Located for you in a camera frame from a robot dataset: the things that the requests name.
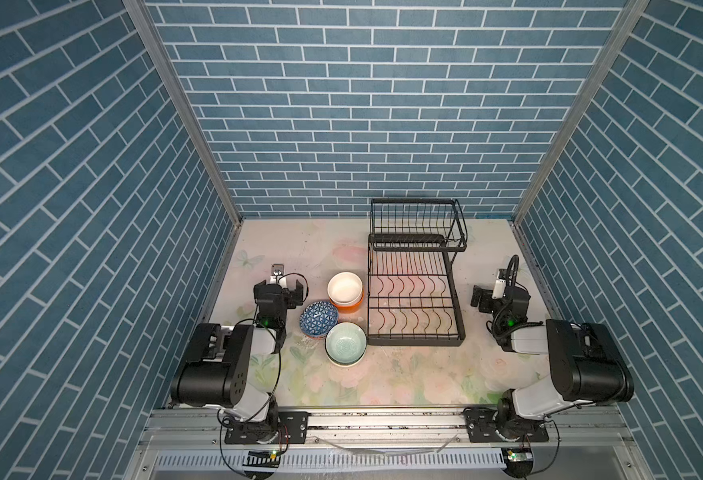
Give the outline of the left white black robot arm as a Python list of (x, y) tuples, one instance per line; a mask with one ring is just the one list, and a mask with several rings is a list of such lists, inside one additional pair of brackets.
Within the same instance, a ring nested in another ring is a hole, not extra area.
[(251, 356), (281, 356), (287, 313), (307, 300), (308, 282), (295, 273), (253, 286), (255, 314), (233, 326), (199, 324), (170, 384), (172, 405), (216, 407), (222, 427), (243, 435), (271, 436), (279, 430), (276, 389), (264, 392), (248, 382)]

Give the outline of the blue triangle patterned bowl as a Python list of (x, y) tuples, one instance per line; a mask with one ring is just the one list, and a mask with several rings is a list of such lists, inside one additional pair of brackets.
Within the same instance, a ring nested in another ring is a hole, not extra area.
[(299, 316), (300, 331), (311, 338), (323, 338), (337, 324), (339, 312), (328, 300), (318, 300), (305, 307)]

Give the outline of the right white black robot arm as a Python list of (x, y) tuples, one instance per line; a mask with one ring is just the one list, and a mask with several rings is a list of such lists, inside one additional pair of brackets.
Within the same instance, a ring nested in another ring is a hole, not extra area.
[(505, 441), (545, 435), (553, 414), (573, 408), (625, 403), (635, 382), (611, 332), (595, 323), (527, 317), (531, 296), (509, 282), (501, 288), (473, 287), (471, 306), (491, 316), (487, 330), (501, 351), (545, 356), (549, 373), (523, 388), (509, 389), (495, 408), (465, 410), (467, 427)]

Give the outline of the green ringed bowl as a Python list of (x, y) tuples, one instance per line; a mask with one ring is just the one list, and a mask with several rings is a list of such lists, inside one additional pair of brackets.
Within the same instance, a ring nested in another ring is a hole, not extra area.
[(355, 365), (367, 351), (367, 336), (361, 326), (341, 322), (327, 333), (324, 348), (332, 363), (344, 367)]

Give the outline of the orange square bowl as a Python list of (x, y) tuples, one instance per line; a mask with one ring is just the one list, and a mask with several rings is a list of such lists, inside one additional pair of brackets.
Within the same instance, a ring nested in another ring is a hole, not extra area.
[(363, 300), (365, 296), (359, 295), (355, 301), (341, 302), (334, 298), (330, 298), (330, 303), (338, 310), (340, 314), (351, 314), (359, 311), (361, 305), (363, 305)]

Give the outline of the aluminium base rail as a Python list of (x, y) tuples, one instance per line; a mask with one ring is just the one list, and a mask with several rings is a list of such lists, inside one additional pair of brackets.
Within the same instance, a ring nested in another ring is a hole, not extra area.
[[(545, 421), (545, 442), (471, 442), (467, 407), (286, 408), (307, 414), (305, 442), (286, 449), (271, 444), (229, 445), (214, 412), (157, 410), (149, 417), (126, 470), (129, 479), (647, 479), (643, 459), (623, 416), (613, 407), (573, 409)], [(299, 449), (351, 452), (501, 450), (503, 469), (393, 470), (347, 473), (156, 472), (154, 462), (169, 451), (239, 450), (279, 458)]]

